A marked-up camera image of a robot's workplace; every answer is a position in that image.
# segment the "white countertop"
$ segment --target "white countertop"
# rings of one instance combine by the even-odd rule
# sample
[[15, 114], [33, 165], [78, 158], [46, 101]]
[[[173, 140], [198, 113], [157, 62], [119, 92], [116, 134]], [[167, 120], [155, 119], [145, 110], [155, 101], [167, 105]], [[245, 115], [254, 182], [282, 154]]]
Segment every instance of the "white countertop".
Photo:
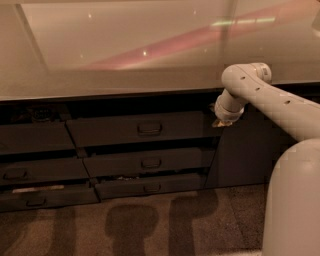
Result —
[[235, 63], [320, 81], [315, 0], [42, 2], [0, 4], [0, 100], [210, 89]]

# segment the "gray carpet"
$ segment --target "gray carpet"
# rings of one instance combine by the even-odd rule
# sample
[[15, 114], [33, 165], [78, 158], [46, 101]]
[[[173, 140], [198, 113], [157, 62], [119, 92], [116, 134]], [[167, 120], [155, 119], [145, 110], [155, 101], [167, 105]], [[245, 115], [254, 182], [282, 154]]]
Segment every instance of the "gray carpet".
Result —
[[261, 255], [266, 186], [0, 214], [0, 255]]

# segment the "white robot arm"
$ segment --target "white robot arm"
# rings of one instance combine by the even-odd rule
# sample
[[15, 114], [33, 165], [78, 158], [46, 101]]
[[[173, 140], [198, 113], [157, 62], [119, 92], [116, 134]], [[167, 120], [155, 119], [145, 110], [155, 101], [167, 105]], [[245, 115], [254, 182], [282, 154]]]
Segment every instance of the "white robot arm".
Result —
[[215, 114], [222, 125], [229, 125], [251, 103], [299, 141], [280, 157], [272, 173], [262, 255], [319, 255], [320, 105], [275, 88], [270, 81], [266, 64], [228, 67]]
[[232, 65], [222, 74], [225, 90], [215, 104], [223, 123], [238, 120], [251, 103], [297, 141], [320, 138], [320, 105], [268, 84], [271, 70], [263, 63]]

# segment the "drawer unit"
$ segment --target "drawer unit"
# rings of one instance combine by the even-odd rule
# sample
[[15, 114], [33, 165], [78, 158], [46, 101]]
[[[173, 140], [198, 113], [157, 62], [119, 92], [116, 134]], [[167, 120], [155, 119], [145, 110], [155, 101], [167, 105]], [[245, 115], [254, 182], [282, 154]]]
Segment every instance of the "drawer unit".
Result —
[[98, 203], [93, 188], [86, 184], [64, 186], [63, 189], [0, 193], [0, 212]]
[[96, 185], [100, 199], [198, 190], [204, 187], [205, 175], [196, 173], [129, 181], [105, 181]]
[[74, 149], [64, 123], [0, 126], [0, 155]]
[[201, 111], [83, 118], [67, 121], [77, 147], [218, 136]]
[[0, 186], [85, 178], [87, 172], [76, 158], [0, 164]]
[[91, 177], [209, 167], [213, 149], [181, 148], [85, 158]]

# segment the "drawer handle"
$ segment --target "drawer handle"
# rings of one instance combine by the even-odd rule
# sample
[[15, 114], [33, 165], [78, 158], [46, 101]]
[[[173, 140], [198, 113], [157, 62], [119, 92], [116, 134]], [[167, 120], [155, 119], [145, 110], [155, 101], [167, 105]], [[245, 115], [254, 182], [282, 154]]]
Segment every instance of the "drawer handle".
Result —
[[139, 124], [138, 135], [139, 136], [159, 136], [162, 132], [162, 125], [159, 124]]
[[145, 159], [141, 161], [142, 169], [158, 169], [162, 164], [161, 159]]
[[37, 199], [28, 200], [26, 203], [26, 206], [27, 207], [40, 207], [40, 206], [44, 206], [45, 204], [46, 204], [45, 198], [37, 198]]
[[26, 180], [28, 172], [25, 168], [10, 169], [3, 175], [4, 180]]
[[8, 147], [2, 143], [0, 143], [0, 150], [8, 149]]
[[143, 186], [143, 190], [146, 193], [156, 193], [161, 190], [161, 184], [158, 184], [157, 187], [148, 187], [148, 186]]

